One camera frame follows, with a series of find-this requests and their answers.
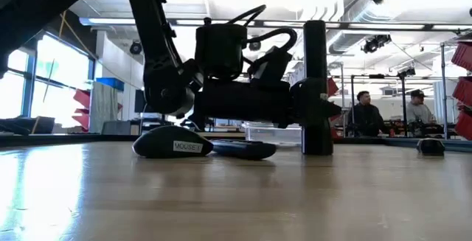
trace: man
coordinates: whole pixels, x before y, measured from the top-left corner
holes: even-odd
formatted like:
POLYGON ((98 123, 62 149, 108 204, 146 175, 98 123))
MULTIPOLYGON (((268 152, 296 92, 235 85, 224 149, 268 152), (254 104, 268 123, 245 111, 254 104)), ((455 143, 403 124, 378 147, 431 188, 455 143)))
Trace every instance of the man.
POLYGON ((354 125, 357 131, 362 136, 378 136, 378 131, 382 130, 384 133, 388 133, 384 123, 384 119, 378 108, 370 104, 370 93, 368 91, 361 91, 357 95, 359 103, 354 106, 349 112, 348 124, 354 125))
POLYGON ((406 105, 406 120, 408 123, 420 120, 424 124, 434 123, 433 113, 424 104, 425 94, 421 90, 414 90, 410 93, 412 101, 406 105))

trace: table surface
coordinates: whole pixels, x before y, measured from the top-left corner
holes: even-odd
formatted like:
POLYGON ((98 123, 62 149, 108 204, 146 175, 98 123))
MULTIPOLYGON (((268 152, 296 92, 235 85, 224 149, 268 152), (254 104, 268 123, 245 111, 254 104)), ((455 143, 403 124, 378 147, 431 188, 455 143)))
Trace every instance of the table surface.
POLYGON ((0 151, 0 240, 467 240, 472 155, 336 145, 267 161, 130 142, 0 151))

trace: ceiling duct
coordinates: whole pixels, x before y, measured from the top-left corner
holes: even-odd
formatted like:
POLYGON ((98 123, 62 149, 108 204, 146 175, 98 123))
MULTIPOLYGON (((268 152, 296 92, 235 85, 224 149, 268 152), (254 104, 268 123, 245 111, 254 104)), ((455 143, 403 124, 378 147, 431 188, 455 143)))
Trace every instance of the ceiling duct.
MULTIPOLYGON (((374 12, 375 8, 372 0, 354 0, 339 21, 343 22, 388 22, 394 18, 393 15, 379 15, 374 12)), ((329 30, 326 33, 326 40, 328 41, 329 51, 331 54, 344 54, 351 46, 356 45, 363 40, 369 31, 365 34, 356 33, 350 34, 345 31, 329 30)))

